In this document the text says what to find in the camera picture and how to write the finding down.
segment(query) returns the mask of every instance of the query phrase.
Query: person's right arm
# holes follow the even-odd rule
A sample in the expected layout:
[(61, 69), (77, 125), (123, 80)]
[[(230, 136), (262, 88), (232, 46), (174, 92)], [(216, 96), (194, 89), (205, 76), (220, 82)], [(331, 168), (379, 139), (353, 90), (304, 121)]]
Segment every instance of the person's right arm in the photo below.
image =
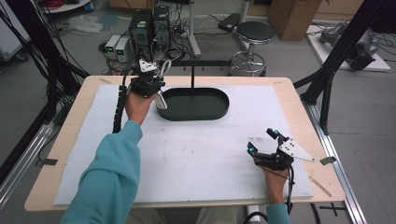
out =
[(283, 187), (289, 175), (289, 170), (262, 169), (265, 173), (266, 194), (270, 203), (267, 206), (268, 224), (290, 224), (288, 207), (284, 204), (283, 198)]

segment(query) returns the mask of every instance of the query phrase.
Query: wooden table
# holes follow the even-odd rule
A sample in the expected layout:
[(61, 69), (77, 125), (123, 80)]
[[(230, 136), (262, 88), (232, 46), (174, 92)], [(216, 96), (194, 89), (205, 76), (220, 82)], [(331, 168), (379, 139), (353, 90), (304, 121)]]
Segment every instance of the wooden table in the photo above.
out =
[[(87, 77), (74, 102), (64, 126), (59, 132), (49, 158), (58, 160), (55, 166), (45, 165), (32, 188), (25, 203), (27, 211), (65, 210), (67, 206), (53, 205), (53, 200), (60, 186), (64, 167), (77, 138), (79, 130), (87, 115), (94, 95), (100, 85), (120, 85), (122, 77), (92, 76)], [(166, 84), (172, 86), (189, 86), (190, 77), (167, 77)], [(296, 142), (310, 153), (316, 161), (303, 161), (314, 191), (310, 199), (295, 199), (294, 203), (341, 202), (345, 193), (332, 166), (322, 165), (319, 160), (326, 157), (318, 136), (300, 101), (299, 95), (291, 81), (285, 77), (196, 77), (196, 85), (255, 85), (273, 86), (283, 109), (285, 118)], [(249, 201), (234, 205), (251, 204)]]

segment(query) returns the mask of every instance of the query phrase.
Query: black stool seat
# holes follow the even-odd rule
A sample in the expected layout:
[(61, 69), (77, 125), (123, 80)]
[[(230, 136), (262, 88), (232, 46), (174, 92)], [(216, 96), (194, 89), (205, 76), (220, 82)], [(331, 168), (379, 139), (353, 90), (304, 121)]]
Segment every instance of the black stool seat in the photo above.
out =
[(271, 26), (259, 21), (245, 21), (236, 28), (238, 34), (253, 41), (266, 41), (274, 37)]

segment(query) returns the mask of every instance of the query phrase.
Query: sleeve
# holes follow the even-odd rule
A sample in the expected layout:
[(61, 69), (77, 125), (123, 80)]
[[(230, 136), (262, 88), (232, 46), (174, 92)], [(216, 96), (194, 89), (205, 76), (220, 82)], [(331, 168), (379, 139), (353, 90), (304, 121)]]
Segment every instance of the sleeve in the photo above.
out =
[(271, 204), (267, 207), (268, 224), (290, 224), (288, 207), (284, 203)]
[(105, 136), (61, 223), (125, 223), (139, 185), (142, 135), (128, 120), (119, 133)]

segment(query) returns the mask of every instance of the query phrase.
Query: round stool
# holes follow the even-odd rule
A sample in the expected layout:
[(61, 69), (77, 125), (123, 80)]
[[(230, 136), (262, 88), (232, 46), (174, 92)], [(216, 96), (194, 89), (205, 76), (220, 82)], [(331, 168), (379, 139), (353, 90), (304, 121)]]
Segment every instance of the round stool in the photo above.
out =
[(235, 68), (250, 73), (253, 77), (255, 73), (261, 72), (261, 77), (265, 77), (266, 65), (264, 58), (253, 51), (255, 45), (269, 43), (274, 38), (274, 30), (271, 26), (259, 21), (242, 22), (236, 28), (242, 41), (249, 43), (247, 51), (236, 52), (230, 60), (231, 71), (228, 77), (233, 74)]

